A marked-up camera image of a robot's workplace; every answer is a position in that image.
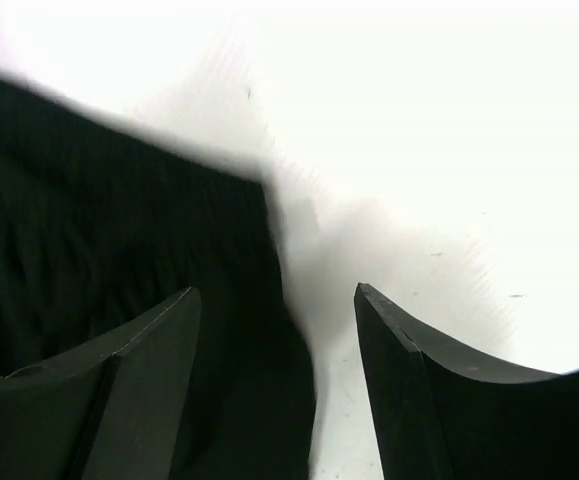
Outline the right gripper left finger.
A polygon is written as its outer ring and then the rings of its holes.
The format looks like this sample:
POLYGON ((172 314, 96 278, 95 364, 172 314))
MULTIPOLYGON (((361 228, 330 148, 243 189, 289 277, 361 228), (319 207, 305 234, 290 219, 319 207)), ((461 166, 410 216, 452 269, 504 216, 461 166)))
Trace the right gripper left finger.
POLYGON ((188 289, 0 377, 0 479, 167 478, 200 310, 188 289))

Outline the black trousers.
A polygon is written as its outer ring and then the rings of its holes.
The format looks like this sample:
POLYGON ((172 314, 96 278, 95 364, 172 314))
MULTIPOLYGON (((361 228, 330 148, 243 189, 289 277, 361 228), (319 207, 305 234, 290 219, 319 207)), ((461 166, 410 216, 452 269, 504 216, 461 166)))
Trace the black trousers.
POLYGON ((0 376, 196 288, 175 479, 306 479, 316 407, 264 184, 0 80, 0 376))

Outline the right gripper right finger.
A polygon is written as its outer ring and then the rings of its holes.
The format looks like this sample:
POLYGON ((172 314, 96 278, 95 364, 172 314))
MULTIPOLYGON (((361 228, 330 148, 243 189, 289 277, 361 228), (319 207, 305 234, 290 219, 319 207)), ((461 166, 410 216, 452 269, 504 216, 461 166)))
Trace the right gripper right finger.
POLYGON ((486 354, 366 283, 354 304, 386 478, 579 480, 579 370, 486 354))

